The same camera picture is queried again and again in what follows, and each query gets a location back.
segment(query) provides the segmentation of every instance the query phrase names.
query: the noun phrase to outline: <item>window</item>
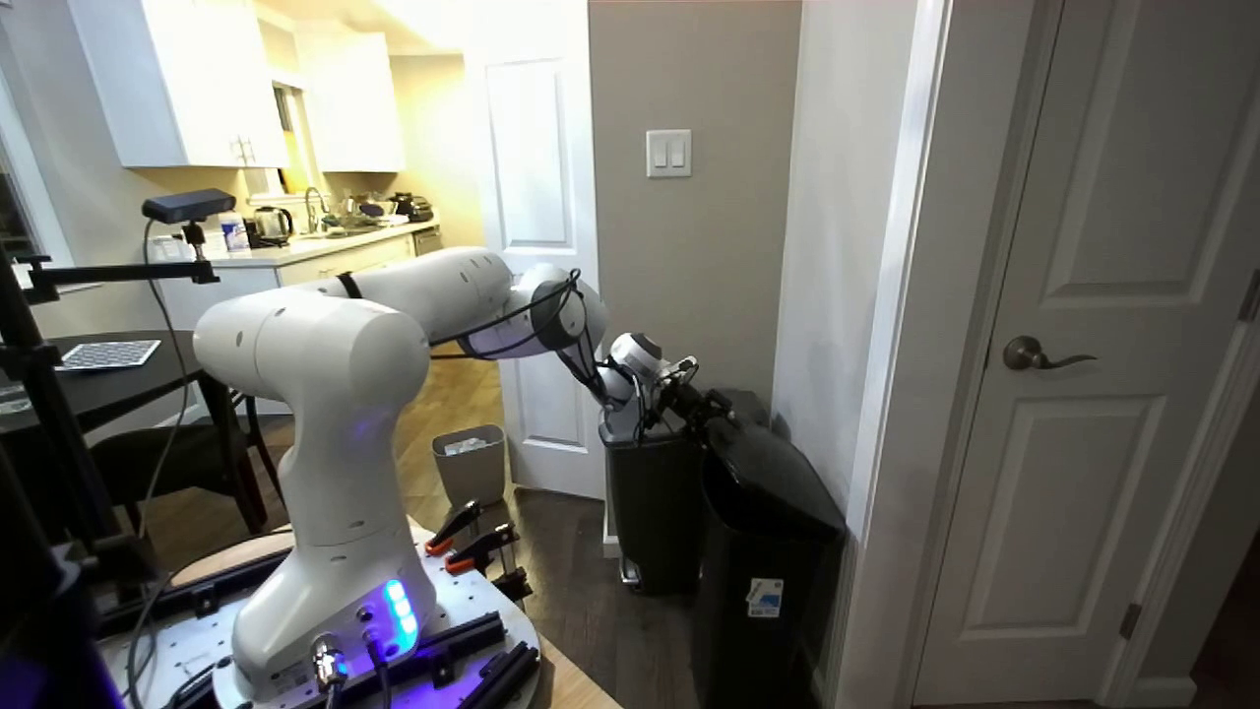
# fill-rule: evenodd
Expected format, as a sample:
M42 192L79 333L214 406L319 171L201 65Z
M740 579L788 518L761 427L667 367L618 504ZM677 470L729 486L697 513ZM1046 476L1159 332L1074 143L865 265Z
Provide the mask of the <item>window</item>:
M0 73L0 243L10 257L47 253L74 264L9 83Z

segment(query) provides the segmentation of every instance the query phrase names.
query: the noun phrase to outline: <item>ceiling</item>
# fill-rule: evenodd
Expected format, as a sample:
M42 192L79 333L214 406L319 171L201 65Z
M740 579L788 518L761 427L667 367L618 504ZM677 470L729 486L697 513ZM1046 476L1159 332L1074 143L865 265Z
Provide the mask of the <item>ceiling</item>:
M281 26L286 24L284 20L336 20L355 31L384 33L391 54L459 53L451 42L440 42L441 33L449 35L449 28L440 26L444 18L431 13L433 9L441 13L444 0L256 0L255 4L260 19Z

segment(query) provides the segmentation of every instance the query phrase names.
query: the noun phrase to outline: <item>door frame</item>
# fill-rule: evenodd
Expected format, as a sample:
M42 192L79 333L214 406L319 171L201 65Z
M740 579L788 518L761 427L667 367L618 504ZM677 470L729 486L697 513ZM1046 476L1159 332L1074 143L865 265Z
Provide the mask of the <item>door frame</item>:
M912 701L1061 8L919 0L854 460L871 484L824 667L835 709ZM1257 329L1234 331L1099 704L1144 700L1138 671L1260 382Z

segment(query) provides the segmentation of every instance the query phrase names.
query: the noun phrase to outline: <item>open door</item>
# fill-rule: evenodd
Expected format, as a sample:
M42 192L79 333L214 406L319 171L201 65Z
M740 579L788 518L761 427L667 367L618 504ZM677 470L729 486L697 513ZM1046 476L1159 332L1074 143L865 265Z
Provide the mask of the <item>open door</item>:
M486 246L517 272L551 262L598 288L586 0L483 0L465 72ZM499 365L512 477L604 499L598 407L559 360Z

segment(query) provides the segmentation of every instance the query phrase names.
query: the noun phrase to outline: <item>bottle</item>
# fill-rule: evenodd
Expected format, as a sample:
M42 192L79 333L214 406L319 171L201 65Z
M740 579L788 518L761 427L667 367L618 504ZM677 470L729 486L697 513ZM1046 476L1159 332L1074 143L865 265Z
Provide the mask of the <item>bottle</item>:
M228 251L248 251L249 234L244 230L244 219L236 212L219 213L219 225L223 227L223 242Z

